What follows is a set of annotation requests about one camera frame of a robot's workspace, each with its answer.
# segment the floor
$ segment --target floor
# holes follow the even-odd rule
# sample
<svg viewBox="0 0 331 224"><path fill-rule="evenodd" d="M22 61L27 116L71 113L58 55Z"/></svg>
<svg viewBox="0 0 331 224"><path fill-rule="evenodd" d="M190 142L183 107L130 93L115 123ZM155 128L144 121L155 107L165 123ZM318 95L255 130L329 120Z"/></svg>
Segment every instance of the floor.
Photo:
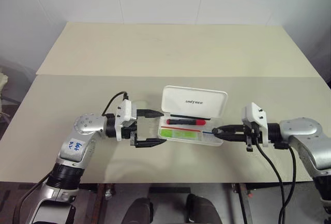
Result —
<svg viewBox="0 0 331 224"><path fill-rule="evenodd" d="M0 223L10 224L18 199L31 184L0 183ZM149 197L154 204L153 224L183 223L185 201L191 192L208 198L215 205L223 224L243 223L238 194L230 184L116 184L116 194L104 205L100 224L120 224L130 204L139 197ZM252 191L249 198L254 224L277 223L280 210L279 187ZM26 200L21 212L21 223L27 218L29 203L36 194ZM74 202L77 208L75 222L91 222L96 194L81 190ZM298 183L286 211L286 223L323 223L327 217L320 197L312 182Z"/></svg>

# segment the plastic box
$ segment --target plastic box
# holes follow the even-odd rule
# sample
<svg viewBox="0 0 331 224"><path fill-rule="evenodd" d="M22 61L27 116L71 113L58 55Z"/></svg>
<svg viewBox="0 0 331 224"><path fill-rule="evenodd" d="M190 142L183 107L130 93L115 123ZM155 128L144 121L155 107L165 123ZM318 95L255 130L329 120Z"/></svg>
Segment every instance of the plastic box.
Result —
<svg viewBox="0 0 331 224"><path fill-rule="evenodd" d="M158 136L171 141L192 144L220 146L223 140L212 134L212 129L222 124L221 116L227 102L228 95L223 91L201 88L166 86L162 94L162 111ZM179 116L204 118L204 126L196 125L168 125L167 119L186 119Z"/></svg>

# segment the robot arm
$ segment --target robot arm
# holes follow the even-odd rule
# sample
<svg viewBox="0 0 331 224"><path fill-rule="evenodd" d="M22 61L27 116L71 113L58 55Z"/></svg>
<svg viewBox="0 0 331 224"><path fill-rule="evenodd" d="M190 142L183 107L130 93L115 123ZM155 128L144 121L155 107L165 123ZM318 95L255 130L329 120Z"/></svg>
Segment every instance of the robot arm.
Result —
<svg viewBox="0 0 331 224"><path fill-rule="evenodd" d="M76 199L81 176L100 138L114 137L117 141L130 139L130 144L135 147L152 147L166 141L158 138L137 140L138 116L153 118L163 114L153 110L137 110L131 101L123 99L117 107L116 115L84 114L78 117L61 147L51 173L42 184L38 200L31 206L26 223L73 223L76 209L72 202ZM13 223L18 223L16 214Z"/></svg>
<svg viewBox="0 0 331 224"><path fill-rule="evenodd" d="M243 125L227 125L213 129L213 134L228 141L243 141L252 152L256 142L276 149L297 150L308 174L320 192L322 204L331 214L331 138L321 125L310 118L296 118L277 123L267 123L266 113L255 103L243 109Z"/></svg>

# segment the white box lid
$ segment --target white box lid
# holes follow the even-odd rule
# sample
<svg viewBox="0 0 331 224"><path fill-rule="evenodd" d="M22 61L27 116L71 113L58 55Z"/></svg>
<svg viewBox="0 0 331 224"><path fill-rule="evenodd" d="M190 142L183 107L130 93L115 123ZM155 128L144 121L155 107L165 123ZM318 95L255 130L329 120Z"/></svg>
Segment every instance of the white box lid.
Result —
<svg viewBox="0 0 331 224"><path fill-rule="evenodd" d="M202 88L166 86L162 94L162 111L202 118L220 118L228 94Z"/></svg>

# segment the table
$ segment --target table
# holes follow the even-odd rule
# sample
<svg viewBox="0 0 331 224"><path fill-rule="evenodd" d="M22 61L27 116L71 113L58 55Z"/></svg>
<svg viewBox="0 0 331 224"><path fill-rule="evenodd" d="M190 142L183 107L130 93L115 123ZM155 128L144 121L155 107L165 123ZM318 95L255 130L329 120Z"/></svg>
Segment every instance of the table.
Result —
<svg viewBox="0 0 331 224"><path fill-rule="evenodd" d="M157 36L161 27L151 26L155 26L154 35ZM186 29L182 25L167 25L172 30L175 30L176 26L179 30ZM110 97L122 90L129 93L132 101L155 110L160 110L162 89L166 85L222 90L229 94L223 115L224 124L240 124L242 107L254 101L266 111L268 122L300 116L310 117L319 121L325 133L331 136L331 91L281 27L205 26L205 37L210 40L215 39L216 35L210 31L213 30L212 27L218 29L217 34L222 35L225 35L225 31L221 32L222 29L228 29L227 37L232 28L239 35L242 27L242 35L239 35L241 42L237 43L238 47L235 49L236 39L232 38L231 42L220 39L220 46L222 41L227 43L228 56L211 58L212 63L208 63L207 57L204 60L204 65L208 65L206 67L199 67L200 63L192 62L181 67L181 74L179 69L153 70L158 66L153 53L149 57L150 62L155 60L150 63L152 69L136 70L140 68L139 60L132 57L126 57L125 60L119 55L122 49L127 50L126 54L134 55L134 49L130 48L134 47L133 41L123 45L121 49L116 42L109 43L108 47L105 45L105 40L112 40L116 36L112 35L110 30L130 30L130 27L135 31L127 34L131 37L129 40L136 39L139 42L142 39L141 34L132 38L137 32L136 26L82 23L69 23L66 26L0 141L0 163L8 165L0 168L0 181L37 182L52 168L61 144L70 134L75 118L82 113L100 114ZM147 27L147 30L152 32L152 27ZM244 46L242 37L246 37L249 46ZM198 36L192 35L187 42L193 44L192 40L198 39ZM263 43L261 49L264 52L259 49L261 44L255 44L254 40ZM147 39L145 42L154 49L153 40ZM222 54L222 49L216 48L215 42L210 46L215 48L214 54ZM183 45L181 49L178 46L178 51L181 51L178 54L184 58L189 48ZM280 57L276 61L276 55L272 52L278 49ZM79 59L86 62L87 56L81 55L88 50L98 55L93 62L83 65ZM241 51L240 56L236 57L237 60L229 59L231 53L237 51ZM160 57L165 56L164 52L166 50L160 52ZM272 59L264 57L267 61L263 62L262 58L266 54L270 54ZM113 70L112 68L122 68L118 67L119 63L126 69L120 72ZM142 60L141 63L147 66L148 59ZM167 64L171 65L171 62L159 62L161 68L167 68ZM266 148L265 152L278 168L283 180L291 181L290 153L274 150L273 147ZM301 162L298 162L297 166L297 180L311 180ZM211 147L166 142L153 148L137 149L129 146L129 141L118 143L114 139L104 139L97 143L95 154L82 177L83 183L276 181L274 172L257 149L248 153L243 143L224 142L220 147Z"/></svg>

